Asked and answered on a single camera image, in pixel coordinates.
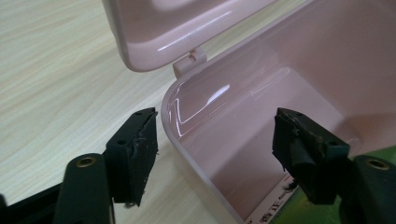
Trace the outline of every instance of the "metal screw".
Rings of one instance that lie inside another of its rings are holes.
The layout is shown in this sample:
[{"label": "metal screw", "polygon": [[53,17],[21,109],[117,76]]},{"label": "metal screw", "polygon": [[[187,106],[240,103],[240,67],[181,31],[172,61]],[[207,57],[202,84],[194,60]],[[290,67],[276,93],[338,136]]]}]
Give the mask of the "metal screw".
[{"label": "metal screw", "polygon": [[76,162],[76,166],[79,168],[84,168],[84,167],[93,165],[94,163],[96,163],[95,157],[84,157],[84,158],[79,159]]}]

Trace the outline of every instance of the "pink lid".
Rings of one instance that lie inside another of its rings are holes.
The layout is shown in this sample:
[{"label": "pink lid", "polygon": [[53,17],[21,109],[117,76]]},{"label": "pink lid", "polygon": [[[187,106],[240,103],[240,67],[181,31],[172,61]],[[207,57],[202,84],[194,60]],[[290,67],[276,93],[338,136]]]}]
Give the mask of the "pink lid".
[{"label": "pink lid", "polygon": [[133,71],[157,69],[275,0],[103,0],[121,58]]}]

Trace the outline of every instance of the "lid hinge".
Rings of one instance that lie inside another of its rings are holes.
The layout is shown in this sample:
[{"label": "lid hinge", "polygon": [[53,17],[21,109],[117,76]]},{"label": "lid hinge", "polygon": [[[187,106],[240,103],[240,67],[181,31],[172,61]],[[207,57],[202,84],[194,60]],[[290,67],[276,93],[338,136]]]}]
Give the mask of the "lid hinge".
[{"label": "lid hinge", "polygon": [[206,54],[201,47],[192,50],[189,55],[173,64],[176,78],[182,77],[184,74],[206,61]]}]

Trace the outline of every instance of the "table surface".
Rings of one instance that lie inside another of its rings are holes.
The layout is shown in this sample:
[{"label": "table surface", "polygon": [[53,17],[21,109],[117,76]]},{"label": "table surface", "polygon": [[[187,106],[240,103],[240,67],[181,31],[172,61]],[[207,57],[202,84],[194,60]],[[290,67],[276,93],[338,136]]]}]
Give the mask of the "table surface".
[{"label": "table surface", "polygon": [[[205,43],[213,58],[304,0],[270,7]],[[76,156],[102,153],[137,110],[161,108],[172,65],[134,73],[122,63],[99,0],[3,0],[0,6],[0,193],[13,204],[60,183]],[[173,163],[157,117],[160,155],[140,207],[117,223],[216,223]]]}]

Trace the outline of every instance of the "wood grain surface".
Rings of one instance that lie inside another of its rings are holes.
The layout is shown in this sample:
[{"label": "wood grain surface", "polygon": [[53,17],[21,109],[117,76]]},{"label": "wood grain surface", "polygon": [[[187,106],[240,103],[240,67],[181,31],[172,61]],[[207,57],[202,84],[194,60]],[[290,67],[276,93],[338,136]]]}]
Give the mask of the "wood grain surface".
[{"label": "wood grain surface", "polygon": [[[303,0],[278,0],[204,45],[213,58]],[[0,192],[16,203],[60,183],[66,164],[105,144],[136,110],[161,108],[172,65],[145,74],[122,63],[99,0],[2,0]],[[160,155],[140,207],[117,223],[216,223],[173,164],[157,118]]]}]

